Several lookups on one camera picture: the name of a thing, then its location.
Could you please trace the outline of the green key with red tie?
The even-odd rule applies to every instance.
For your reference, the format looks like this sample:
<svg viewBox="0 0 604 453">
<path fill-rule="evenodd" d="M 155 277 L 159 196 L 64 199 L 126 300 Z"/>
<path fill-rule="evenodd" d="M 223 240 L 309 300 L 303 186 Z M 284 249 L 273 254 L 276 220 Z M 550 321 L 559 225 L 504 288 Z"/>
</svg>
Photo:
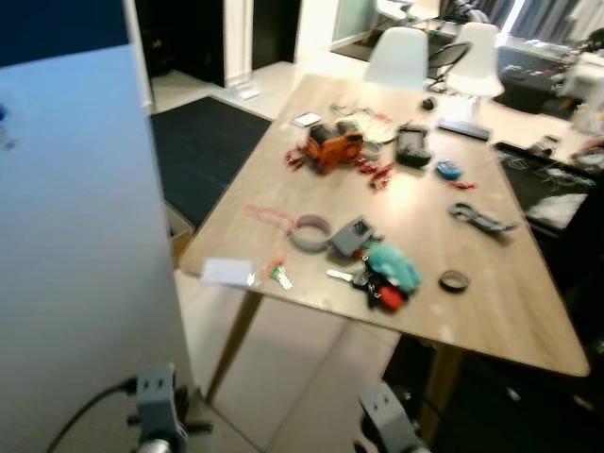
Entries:
<svg viewBox="0 0 604 453">
<path fill-rule="evenodd" d="M 288 272 L 285 269 L 285 260 L 288 258 L 285 254 L 277 254 L 271 259 L 264 260 L 260 263 L 258 276 L 263 283 L 273 283 L 279 288 L 289 291 L 294 287 L 293 281 L 290 280 Z"/>
</svg>

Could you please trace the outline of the blue magnetic hook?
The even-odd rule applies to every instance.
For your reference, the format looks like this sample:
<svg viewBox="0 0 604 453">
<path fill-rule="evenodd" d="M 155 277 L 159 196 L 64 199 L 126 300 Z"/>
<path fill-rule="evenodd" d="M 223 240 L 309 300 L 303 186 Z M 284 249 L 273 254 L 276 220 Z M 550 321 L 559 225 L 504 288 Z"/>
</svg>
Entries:
<svg viewBox="0 0 604 453">
<path fill-rule="evenodd" d="M 11 135 L 11 112 L 0 104 L 0 150 L 8 150 L 14 145 Z"/>
</svg>

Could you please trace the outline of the white paper card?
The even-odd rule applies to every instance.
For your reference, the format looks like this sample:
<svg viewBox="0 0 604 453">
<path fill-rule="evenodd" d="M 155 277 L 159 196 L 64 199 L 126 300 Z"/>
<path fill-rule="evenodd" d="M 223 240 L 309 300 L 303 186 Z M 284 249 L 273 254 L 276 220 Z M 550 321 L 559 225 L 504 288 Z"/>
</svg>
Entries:
<svg viewBox="0 0 604 453">
<path fill-rule="evenodd" d="M 210 258 L 204 260 L 200 280 L 232 288 L 251 288 L 256 283 L 256 275 L 250 260 Z"/>
</svg>

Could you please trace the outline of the cardboard box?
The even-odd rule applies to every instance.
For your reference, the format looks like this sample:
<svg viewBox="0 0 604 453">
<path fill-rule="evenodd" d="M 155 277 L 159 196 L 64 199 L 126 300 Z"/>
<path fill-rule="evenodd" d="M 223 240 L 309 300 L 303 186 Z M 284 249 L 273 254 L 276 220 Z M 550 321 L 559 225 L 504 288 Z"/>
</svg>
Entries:
<svg viewBox="0 0 604 453">
<path fill-rule="evenodd" d="M 178 268 L 195 233 L 194 225 L 180 211 L 164 202 L 165 219 L 169 227 L 170 246 L 172 246 L 173 267 Z"/>
</svg>

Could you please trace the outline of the white magnetic board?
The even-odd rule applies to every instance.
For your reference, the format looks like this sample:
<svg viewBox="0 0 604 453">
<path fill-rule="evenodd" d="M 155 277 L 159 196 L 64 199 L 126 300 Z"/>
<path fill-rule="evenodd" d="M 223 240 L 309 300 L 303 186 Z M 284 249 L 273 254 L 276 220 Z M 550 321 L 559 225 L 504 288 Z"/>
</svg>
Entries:
<svg viewBox="0 0 604 453">
<path fill-rule="evenodd" d="M 0 453 L 142 368 L 193 384 L 132 47 L 0 69 Z"/>
</svg>

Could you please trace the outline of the red key fob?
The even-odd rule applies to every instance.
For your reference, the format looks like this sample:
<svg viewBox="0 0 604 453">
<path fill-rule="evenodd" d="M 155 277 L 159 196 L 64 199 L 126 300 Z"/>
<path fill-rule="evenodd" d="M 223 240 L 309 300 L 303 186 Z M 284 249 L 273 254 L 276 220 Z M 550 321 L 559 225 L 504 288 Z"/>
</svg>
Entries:
<svg viewBox="0 0 604 453">
<path fill-rule="evenodd" d="M 374 298 L 377 307 L 392 313 L 406 305 L 406 295 L 389 283 L 378 285 L 374 289 Z"/>
</svg>

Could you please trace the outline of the small grey box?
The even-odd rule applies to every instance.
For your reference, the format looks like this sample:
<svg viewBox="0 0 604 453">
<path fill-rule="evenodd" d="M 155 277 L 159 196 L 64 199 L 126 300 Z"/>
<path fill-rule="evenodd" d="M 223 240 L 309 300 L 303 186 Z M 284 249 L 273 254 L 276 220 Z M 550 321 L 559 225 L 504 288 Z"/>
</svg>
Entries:
<svg viewBox="0 0 604 453">
<path fill-rule="evenodd" d="M 328 238 L 327 244 L 345 258 L 353 258 L 357 251 L 362 250 L 362 247 L 374 237 L 374 226 L 368 224 L 363 217 L 357 217 L 336 230 Z"/>
</svg>

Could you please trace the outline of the wooden table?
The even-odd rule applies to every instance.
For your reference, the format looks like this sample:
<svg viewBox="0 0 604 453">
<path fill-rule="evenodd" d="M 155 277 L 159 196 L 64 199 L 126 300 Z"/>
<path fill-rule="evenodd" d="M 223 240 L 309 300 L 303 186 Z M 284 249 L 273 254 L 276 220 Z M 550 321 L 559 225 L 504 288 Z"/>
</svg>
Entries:
<svg viewBox="0 0 604 453">
<path fill-rule="evenodd" d="M 204 357 L 234 350 L 223 384 L 209 389 L 211 408 L 266 453 L 347 450 L 359 393 L 378 379 L 402 336 L 436 345 L 431 389 L 440 404 L 466 353 L 585 377 L 585 351 L 493 148 L 461 135 L 428 134 L 435 159 L 461 165 L 474 182 L 471 191 L 450 187 L 430 170 L 398 169 L 384 190 L 374 191 L 357 170 L 316 176 L 286 167 L 291 118 L 328 112 L 337 102 L 364 104 L 402 122 L 432 120 L 418 109 L 419 93 L 327 75 L 301 79 L 176 272 L 190 349 Z M 459 200 L 518 228 L 488 236 L 448 214 Z M 336 260 L 294 250 L 279 228 L 254 214 L 257 208 L 341 224 L 363 217 L 417 263 L 422 285 L 401 310 L 372 310 L 362 293 L 327 276 Z M 260 263 L 277 254 L 286 255 L 289 291 L 258 276 Z M 210 258 L 250 260 L 255 285 L 203 283 Z"/>
</svg>

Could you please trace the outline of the black floor mat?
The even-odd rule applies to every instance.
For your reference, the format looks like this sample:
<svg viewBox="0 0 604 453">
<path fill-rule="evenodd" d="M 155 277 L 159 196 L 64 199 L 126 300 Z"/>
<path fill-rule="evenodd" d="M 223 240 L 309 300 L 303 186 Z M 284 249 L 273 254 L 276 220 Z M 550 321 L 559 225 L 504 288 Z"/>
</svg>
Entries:
<svg viewBox="0 0 604 453">
<path fill-rule="evenodd" d="M 436 453 L 604 453 L 603 380 L 466 353 L 444 404 L 429 392 L 435 344 L 401 337 L 383 380 Z"/>
<path fill-rule="evenodd" d="M 232 184 L 271 121 L 203 96 L 148 116 L 165 200 L 198 227 Z"/>
</svg>

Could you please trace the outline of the orange device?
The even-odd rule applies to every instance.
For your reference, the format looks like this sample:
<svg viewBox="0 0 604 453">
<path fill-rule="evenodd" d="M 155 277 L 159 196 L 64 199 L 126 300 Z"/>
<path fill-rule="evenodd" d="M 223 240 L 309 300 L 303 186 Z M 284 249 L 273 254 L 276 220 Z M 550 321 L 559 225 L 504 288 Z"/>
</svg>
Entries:
<svg viewBox="0 0 604 453">
<path fill-rule="evenodd" d="M 329 126 L 311 126 L 302 152 L 311 168 L 320 176 L 326 176 L 338 164 L 357 159 L 364 143 L 363 134 L 355 128 L 340 132 Z"/>
</svg>

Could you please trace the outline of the black table mat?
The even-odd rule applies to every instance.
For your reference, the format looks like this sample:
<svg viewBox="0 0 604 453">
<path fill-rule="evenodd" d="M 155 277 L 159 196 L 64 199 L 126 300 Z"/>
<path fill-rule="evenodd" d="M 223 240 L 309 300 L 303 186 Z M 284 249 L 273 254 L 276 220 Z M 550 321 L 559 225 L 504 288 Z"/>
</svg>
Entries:
<svg viewBox="0 0 604 453">
<path fill-rule="evenodd" d="M 530 154 L 512 143 L 493 148 L 527 220 L 551 236 L 570 224 L 587 195 L 603 182 L 600 170 Z"/>
</svg>

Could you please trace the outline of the grey hand tool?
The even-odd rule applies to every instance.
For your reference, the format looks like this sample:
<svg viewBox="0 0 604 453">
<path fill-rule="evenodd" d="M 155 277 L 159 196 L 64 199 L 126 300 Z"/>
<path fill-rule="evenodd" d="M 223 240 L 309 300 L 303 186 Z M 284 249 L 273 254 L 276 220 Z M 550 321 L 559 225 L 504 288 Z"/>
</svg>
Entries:
<svg viewBox="0 0 604 453">
<path fill-rule="evenodd" d="M 478 230 L 482 230 L 483 233 L 489 234 L 489 236 L 500 236 L 500 234 L 509 233 L 511 230 L 518 228 L 515 223 L 501 223 L 501 221 L 483 214 L 482 211 L 465 202 L 454 203 L 453 206 L 448 208 L 448 214 L 453 219 L 474 226 Z"/>
</svg>

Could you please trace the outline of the white pillar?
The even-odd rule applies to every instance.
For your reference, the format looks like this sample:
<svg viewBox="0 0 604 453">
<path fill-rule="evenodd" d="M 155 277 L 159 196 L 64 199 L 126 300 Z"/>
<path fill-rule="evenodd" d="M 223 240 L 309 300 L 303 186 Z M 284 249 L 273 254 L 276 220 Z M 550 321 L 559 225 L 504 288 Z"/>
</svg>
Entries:
<svg viewBox="0 0 604 453">
<path fill-rule="evenodd" d="M 255 0 L 223 0 L 223 86 L 241 100 L 260 94 L 253 78 L 254 6 Z"/>
</svg>

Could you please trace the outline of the black metal chair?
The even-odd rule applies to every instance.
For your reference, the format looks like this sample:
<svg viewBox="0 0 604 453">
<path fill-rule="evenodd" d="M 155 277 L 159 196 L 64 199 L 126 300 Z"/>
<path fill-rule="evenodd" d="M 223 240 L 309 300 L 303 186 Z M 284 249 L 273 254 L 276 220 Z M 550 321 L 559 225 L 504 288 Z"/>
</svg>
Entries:
<svg viewBox="0 0 604 453">
<path fill-rule="evenodd" d="M 453 42 L 445 44 L 444 47 L 436 49 L 428 56 L 427 75 L 431 79 L 431 85 L 444 81 L 445 74 L 458 64 L 466 53 L 472 48 L 470 42 Z"/>
</svg>

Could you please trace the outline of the teal plush keychain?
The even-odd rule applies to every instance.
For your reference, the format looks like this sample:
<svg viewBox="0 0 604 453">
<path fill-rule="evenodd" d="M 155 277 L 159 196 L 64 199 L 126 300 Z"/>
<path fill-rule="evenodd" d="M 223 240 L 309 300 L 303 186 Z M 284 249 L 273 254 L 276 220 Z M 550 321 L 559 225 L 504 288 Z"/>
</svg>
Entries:
<svg viewBox="0 0 604 453">
<path fill-rule="evenodd" d="M 414 293 L 422 284 L 422 276 L 413 260 L 406 258 L 393 245 L 381 243 L 371 247 L 366 253 L 366 260 L 368 266 L 402 293 Z"/>
</svg>

